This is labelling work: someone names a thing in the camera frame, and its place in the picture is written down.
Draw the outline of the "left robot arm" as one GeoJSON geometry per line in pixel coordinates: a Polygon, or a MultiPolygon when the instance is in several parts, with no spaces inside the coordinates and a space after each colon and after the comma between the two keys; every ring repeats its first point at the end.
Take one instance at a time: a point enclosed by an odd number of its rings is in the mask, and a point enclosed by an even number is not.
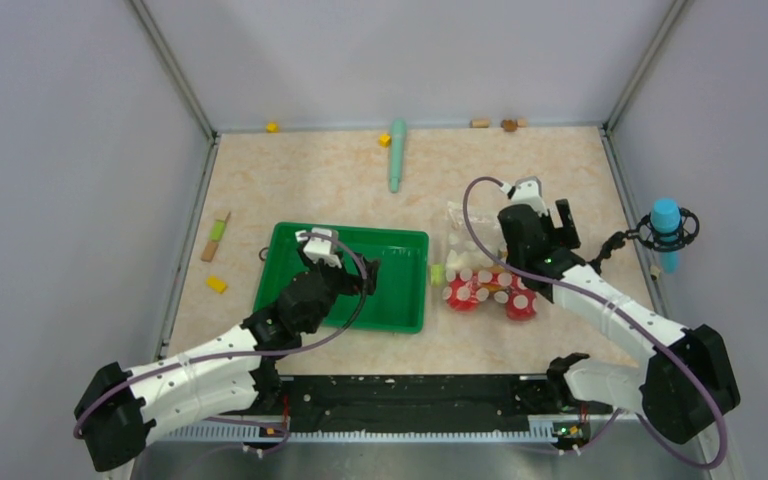
{"type": "Polygon", "coordinates": [[[374,294],[381,262],[361,257],[355,274],[345,267],[309,263],[274,301],[241,324],[174,358],[123,368],[99,368],[74,409],[75,438],[94,469],[107,473],[134,460],[167,433],[209,417],[279,404],[275,363],[308,351],[315,333],[341,296],[361,303],[374,294]]]}

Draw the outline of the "clear dotted zip bag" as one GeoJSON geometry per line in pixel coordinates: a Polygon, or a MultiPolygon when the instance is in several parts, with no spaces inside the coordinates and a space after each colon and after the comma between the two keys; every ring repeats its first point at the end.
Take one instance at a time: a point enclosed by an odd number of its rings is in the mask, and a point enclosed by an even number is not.
{"type": "Polygon", "coordinates": [[[536,293],[503,268],[507,247],[496,219],[487,211],[464,213],[461,203],[447,203],[442,261],[432,280],[447,308],[470,314],[494,306],[513,322],[537,316],[536,293]]]}

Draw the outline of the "blue microphone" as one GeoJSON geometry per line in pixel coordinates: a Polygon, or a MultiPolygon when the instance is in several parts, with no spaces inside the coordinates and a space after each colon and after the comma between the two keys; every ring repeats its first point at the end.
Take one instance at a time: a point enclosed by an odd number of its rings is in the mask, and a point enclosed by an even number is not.
{"type": "MultiPolygon", "coordinates": [[[[657,232],[658,241],[672,242],[676,240],[675,232],[681,226],[681,213],[675,200],[671,198],[656,200],[650,212],[650,220],[657,232]]],[[[660,252],[659,259],[661,268],[665,273],[672,274],[677,270],[679,265],[677,251],[660,252]]]]}

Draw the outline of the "mint green marker pen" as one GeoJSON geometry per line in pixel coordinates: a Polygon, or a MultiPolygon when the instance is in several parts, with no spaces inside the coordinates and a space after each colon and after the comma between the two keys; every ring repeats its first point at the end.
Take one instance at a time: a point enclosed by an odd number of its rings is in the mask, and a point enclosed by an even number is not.
{"type": "Polygon", "coordinates": [[[388,188],[393,194],[398,193],[403,176],[404,149],[407,125],[403,118],[395,119],[390,127],[390,147],[388,165],[388,188]]]}

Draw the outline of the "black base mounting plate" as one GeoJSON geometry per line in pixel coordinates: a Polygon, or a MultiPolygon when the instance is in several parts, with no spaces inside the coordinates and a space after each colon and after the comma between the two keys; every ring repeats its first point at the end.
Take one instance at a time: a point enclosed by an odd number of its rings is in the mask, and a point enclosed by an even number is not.
{"type": "Polygon", "coordinates": [[[297,434],[425,434],[525,432],[540,417],[610,411],[563,403],[542,375],[297,375],[240,414],[286,420],[297,434]]]}

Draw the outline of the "brown wooden piece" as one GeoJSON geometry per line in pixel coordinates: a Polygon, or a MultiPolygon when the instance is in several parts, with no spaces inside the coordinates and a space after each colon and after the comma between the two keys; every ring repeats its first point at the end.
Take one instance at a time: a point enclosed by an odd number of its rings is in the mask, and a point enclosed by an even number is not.
{"type": "Polygon", "coordinates": [[[516,119],[503,119],[500,122],[500,128],[505,132],[512,133],[519,129],[519,122],[516,119]]]}

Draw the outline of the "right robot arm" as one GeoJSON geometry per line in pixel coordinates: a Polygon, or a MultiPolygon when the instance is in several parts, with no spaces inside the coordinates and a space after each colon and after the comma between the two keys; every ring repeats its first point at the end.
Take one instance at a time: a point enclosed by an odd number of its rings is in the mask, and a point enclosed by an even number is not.
{"type": "Polygon", "coordinates": [[[709,426],[724,430],[726,413],[741,402],[722,335],[690,328],[642,306],[605,281],[558,238],[549,216],[528,204],[497,215],[507,263],[525,286],[586,320],[634,361],[628,367],[587,354],[554,360],[549,404],[572,412],[595,401],[642,416],[666,440],[685,444],[709,426]]]}

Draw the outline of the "yellow lego brick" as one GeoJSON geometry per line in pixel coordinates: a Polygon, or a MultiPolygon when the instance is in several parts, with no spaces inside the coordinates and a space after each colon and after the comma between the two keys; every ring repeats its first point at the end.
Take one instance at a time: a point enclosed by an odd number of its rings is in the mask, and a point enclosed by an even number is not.
{"type": "Polygon", "coordinates": [[[228,288],[228,284],[216,276],[208,276],[205,283],[211,290],[218,294],[223,294],[228,288]]]}

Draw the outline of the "wooden cork cylinder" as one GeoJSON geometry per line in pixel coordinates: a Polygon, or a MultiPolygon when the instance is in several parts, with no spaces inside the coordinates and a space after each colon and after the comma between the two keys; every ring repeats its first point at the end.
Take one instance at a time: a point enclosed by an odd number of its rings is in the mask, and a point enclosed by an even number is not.
{"type": "Polygon", "coordinates": [[[491,125],[490,118],[475,118],[470,121],[471,128],[488,128],[491,125]]]}

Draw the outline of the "light green lego brick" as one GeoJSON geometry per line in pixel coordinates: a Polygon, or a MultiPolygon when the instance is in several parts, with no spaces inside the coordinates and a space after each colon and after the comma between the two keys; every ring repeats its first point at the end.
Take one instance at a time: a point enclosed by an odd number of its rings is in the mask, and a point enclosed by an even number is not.
{"type": "Polygon", "coordinates": [[[442,264],[433,264],[430,266],[429,278],[431,285],[438,287],[446,282],[445,267],[442,264]]]}

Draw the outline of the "wooden green block stick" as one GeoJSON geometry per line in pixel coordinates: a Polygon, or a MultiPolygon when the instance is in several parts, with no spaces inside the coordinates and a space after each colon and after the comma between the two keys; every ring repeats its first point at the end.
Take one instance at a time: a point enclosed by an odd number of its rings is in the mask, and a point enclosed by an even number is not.
{"type": "Polygon", "coordinates": [[[214,260],[230,218],[230,210],[219,211],[214,216],[207,242],[200,256],[202,262],[210,263],[214,260]]]}

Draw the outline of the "green plastic tray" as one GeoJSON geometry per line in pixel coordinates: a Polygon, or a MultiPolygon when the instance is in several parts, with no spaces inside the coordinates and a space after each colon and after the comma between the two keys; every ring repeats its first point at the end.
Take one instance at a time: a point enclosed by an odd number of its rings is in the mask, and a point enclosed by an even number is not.
{"type": "MultiPolygon", "coordinates": [[[[256,310],[274,301],[292,277],[305,270],[296,233],[305,223],[275,225],[254,300],[256,310]]],[[[376,291],[353,322],[355,330],[416,334],[423,328],[429,237],[423,231],[330,225],[338,239],[367,262],[378,260],[376,291]]]]}

